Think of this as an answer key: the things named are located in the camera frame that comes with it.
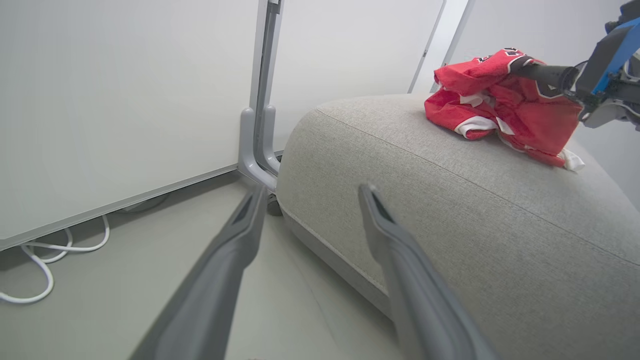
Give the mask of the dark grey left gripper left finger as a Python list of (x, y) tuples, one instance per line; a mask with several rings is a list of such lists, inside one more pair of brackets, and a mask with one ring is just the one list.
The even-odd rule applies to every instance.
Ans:
[(130, 356), (133, 360), (222, 360), (243, 272), (254, 261), (268, 189), (240, 201)]

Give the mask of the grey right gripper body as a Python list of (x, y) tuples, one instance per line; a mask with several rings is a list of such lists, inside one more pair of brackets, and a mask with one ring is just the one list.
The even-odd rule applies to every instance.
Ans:
[(606, 35), (590, 57), (573, 70), (569, 92), (582, 107), (578, 120), (590, 129), (614, 120), (638, 132), (639, 114), (639, 2), (620, 6), (618, 19), (605, 24)]

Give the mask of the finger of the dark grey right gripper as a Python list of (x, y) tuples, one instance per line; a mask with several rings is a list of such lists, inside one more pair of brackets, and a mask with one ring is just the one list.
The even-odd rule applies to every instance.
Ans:
[(538, 85), (546, 85), (560, 91), (571, 91), (581, 74), (581, 65), (550, 65), (528, 55), (522, 55), (509, 63), (509, 73), (530, 79)]

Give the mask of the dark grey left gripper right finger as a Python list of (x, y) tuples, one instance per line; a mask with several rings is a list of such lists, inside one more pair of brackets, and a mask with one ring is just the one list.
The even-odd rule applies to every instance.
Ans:
[(370, 183), (358, 187), (372, 257), (382, 268), (391, 315), (407, 360), (498, 360), (428, 256)]

